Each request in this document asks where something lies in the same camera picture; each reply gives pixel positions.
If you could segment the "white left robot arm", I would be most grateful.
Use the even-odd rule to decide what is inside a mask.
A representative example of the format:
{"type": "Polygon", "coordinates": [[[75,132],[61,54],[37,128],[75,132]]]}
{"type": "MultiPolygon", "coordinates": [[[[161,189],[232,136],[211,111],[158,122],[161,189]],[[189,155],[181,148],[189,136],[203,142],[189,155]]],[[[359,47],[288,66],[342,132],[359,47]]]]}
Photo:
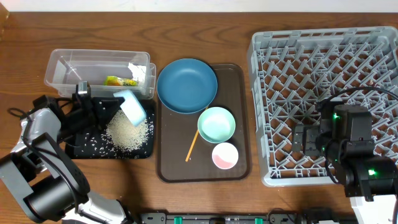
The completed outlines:
{"type": "Polygon", "coordinates": [[[89,91],[71,98],[43,95],[25,112],[9,108],[21,122],[21,136],[1,159],[1,180],[34,222],[138,223],[119,201],[91,191],[90,185],[60,143],[86,128],[104,128],[126,98],[92,97],[89,91]]]}

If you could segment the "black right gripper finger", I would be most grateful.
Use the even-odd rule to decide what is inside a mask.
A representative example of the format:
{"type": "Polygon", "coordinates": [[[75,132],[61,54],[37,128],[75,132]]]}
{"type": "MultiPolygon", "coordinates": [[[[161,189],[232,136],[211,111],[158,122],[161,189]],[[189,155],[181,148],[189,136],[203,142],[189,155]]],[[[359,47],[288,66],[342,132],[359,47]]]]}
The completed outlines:
{"type": "Polygon", "coordinates": [[[317,137],[317,125],[297,124],[293,129],[293,138],[315,139],[317,137]]]}
{"type": "Polygon", "coordinates": [[[305,151],[305,139],[304,139],[304,137],[295,136],[293,138],[292,150],[294,152],[304,152],[305,151]]]}

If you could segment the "light blue bowl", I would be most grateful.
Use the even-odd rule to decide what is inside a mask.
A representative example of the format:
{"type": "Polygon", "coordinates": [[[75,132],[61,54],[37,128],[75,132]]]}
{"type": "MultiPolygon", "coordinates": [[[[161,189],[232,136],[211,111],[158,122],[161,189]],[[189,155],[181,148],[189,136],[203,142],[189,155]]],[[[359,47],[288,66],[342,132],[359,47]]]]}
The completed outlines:
{"type": "Polygon", "coordinates": [[[145,110],[131,90],[122,90],[113,96],[124,98],[121,109],[133,126],[140,125],[146,119],[145,110]]]}

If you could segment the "white pink cup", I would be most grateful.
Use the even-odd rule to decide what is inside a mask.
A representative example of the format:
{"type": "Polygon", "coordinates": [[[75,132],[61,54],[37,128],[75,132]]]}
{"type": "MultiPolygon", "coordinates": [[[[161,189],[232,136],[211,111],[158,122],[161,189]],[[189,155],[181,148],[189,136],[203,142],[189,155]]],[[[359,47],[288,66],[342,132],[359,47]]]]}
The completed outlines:
{"type": "Polygon", "coordinates": [[[211,158],[217,168],[227,170],[237,164],[239,152],[233,144],[222,142],[214,147],[211,158]]]}

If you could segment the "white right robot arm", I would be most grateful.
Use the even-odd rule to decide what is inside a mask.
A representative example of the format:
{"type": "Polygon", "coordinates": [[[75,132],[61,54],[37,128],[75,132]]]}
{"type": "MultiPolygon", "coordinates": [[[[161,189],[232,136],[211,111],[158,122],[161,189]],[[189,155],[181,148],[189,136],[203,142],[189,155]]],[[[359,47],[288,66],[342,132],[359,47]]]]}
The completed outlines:
{"type": "Polygon", "coordinates": [[[372,114],[360,105],[323,100],[317,104],[319,124],[298,124],[292,150],[322,156],[327,176],[340,184],[356,209],[359,223],[397,223],[397,167],[374,154],[372,114]]]}

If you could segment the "white tissue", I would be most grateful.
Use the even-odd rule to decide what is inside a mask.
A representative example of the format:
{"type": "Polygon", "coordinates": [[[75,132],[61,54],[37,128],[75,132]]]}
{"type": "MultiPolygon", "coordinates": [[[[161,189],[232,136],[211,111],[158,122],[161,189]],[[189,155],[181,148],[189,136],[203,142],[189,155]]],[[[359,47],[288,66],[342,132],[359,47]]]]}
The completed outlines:
{"type": "Polygon", "coordinates": [[[147,67],[135,63],[129,63],[127,67],[132,73],[131,80],[135,81],[137,85],[143,85],[146,80],[147,67]]]}

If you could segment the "yellow snack wrapper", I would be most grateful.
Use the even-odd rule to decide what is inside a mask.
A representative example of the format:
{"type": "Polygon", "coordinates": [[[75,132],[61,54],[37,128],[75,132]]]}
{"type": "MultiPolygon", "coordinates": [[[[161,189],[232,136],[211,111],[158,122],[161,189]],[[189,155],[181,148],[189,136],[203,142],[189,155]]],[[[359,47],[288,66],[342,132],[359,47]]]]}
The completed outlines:
{"type": "Polygon", "coordinates": [[[128,78],[120,78],[116,76],[107,76],[104,85],[105,86],[138,86],[139,82],[128,79],[128,78]]]}

